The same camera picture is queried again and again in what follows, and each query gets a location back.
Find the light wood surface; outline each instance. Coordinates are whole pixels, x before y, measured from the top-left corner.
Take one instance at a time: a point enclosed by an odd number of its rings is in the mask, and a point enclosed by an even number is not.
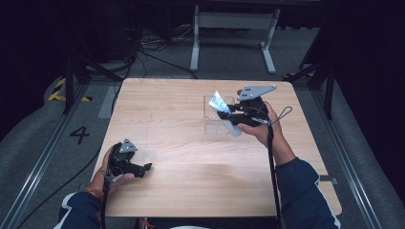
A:
[[[327,175],[295,91],[287,82],[136,79],[123,82],[96,168],[104,153],[129,138],[139,150],[132,163],[152,162],[144,178],[119,186],[109,197],[110,217],[276,216],[266,148],[255,137],[207,133],[203,97],[234,96],[245,85],[276,85],[262,95],[276,113],[300,158]],[[330,181],[320,188],[335,214],[342,209]]]

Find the gray metal part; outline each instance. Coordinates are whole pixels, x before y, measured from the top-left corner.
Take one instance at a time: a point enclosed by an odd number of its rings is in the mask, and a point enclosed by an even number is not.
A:
[[[245,86],[238,95],[238,101],[250,100],[259,97],[262,94],[269,93],[277,89],[277,86]]]
[[[137,146],[135,146],[128,138],[125,138],[124,142],[122,142],[119,152],[128,153],[128,152],[134,152],[137,150],[138,150]]]

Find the gray carpet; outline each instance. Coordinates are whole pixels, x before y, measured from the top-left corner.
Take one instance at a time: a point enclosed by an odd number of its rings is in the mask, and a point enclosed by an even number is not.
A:
[[[262,31],[249,31],[243,35],[235,35],[228,31],[205,31],[201,37],[199,70],[195,75],[199,79],[282,80],[286,73],[299,71],[298,66],[316,33],[317,30],[307,29],[277,30],[270,46],[277,73],[270,75],[266,71],[258,46],[262,37],[266,37]],[[188,69],[191,49],[192,43],[184,40],[162,51],[148,53]],[[186,70],[138,52],[138,59],[129,72],[129,77],[192,78],[193,76]],[[12,207],[27,176],[52,136],[57,122],[61,119],[64,102],[47,100],[58,79],[59,75],[56,75],[55,82],[44,92],[46,100],[44,107],[21,121],[0,143],[1,219]],[[101,146],[119,84],[103,75],[94,75],[93,79],[86,92],[86,96],[91,96],[93,100],[79,102],[27,207],[21,209],[23,212],[20,220],[75,172],[83,168]],[[352,193],[351,185],[336,157],[332,139],[321,121],[321,114],[315,107],[311,92],[304,86],[305,83],[306,79],[301,79],[294,83],[294,88],[330,176],[338,181],[334,187],[343,208],[342,214],[338,216],[342,228],[368,228]],[[338,87],[335,87],[332,105],[333,123],[364,184],[382,228],[405,228],[402,203],[373,158],[373,152]],[[81,127],[85,127],[86,133],[90,135],[83,137],[78,144],[79,137],[70,134]],[[86,186],[94,166],[92,163],[80,176],[49,199],[22,228],[52,228],[56,224],[62,199],[67,194]],[[108,226],[132,228],[134,221],[126,218],[108,219]]]

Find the table leg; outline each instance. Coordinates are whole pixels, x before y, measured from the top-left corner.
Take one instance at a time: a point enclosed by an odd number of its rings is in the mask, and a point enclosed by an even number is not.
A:
[[[270,51],[268,49],[270,47],[270,42],[273,38],[274,31],[276,30],[279,14],[280,10],[274,11],[273,18],[271,19],[270,26],[268,28],[267,41],[261,43],[263,57],[265,58],[267,70],[269,73],[276,73],[276,69],[274,68],[273,60],[271,59]]]
[[[195,72],[199,68],[199,53],[200,53],[200,40],[199,40],[199,6],[196,6],[194,11],[194,44],[193,52],[191,54],[190,70]]]

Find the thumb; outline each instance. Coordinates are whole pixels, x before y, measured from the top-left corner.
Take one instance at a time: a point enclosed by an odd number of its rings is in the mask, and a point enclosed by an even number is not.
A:
[[[239,123],[239,124],[237,125],[237,127],[238,127],[242,132],[244,132],[245,134],[253,135],[253,133],[254,133],[254,128],[251,127],[251,126],[249,126],[249,125],[246,125],[246,124],[244,124],[244,123]]]
[[[119,185],[124,184],[134,178],[135,178],[135,176],[133,174],[124,174],[119,180],[117,180],[114,183],[111,183],[111,185],[118,187]]]

